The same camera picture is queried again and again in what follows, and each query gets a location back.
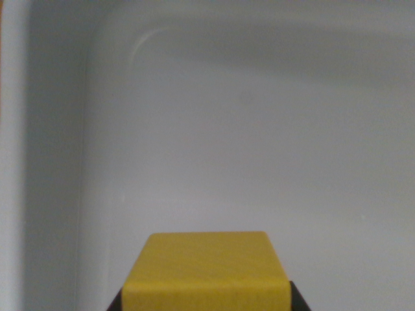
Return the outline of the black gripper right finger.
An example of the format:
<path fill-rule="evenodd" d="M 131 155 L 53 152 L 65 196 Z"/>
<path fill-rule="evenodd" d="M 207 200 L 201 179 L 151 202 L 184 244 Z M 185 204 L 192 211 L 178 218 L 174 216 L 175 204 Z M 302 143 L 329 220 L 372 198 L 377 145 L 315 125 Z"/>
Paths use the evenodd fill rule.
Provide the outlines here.
<path fill-rule="evenodd" d="M 291 288 L 291 310 L 292 311 L 311 311 L 302 294 L 293 281 L 290 281 Z"/>

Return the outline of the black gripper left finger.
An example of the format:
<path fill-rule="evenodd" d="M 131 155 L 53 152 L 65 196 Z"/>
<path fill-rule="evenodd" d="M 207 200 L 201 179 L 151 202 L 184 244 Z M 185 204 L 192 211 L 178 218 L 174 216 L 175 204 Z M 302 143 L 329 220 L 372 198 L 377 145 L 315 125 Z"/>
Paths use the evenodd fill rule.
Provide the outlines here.
<path fill-rule="evenodd" d="M 122 290 L 119 290 L 117 295 L 114 297 L 113 301 L 108 307 L 108 311 L 122 311 Z"/>

